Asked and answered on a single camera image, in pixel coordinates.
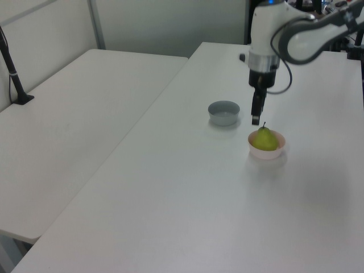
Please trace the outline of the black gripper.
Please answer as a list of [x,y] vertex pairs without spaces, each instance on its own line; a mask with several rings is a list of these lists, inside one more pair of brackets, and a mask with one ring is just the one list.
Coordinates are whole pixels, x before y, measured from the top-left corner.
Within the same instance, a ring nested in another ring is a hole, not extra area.
[[259,125],[260,115],[264,109],[265,99],[267,97],[267,89],[275,85],[276,71],[273,72],[257,72],[249,71],[249,85],[258,88],[253,94],[251,104],[251,124]]

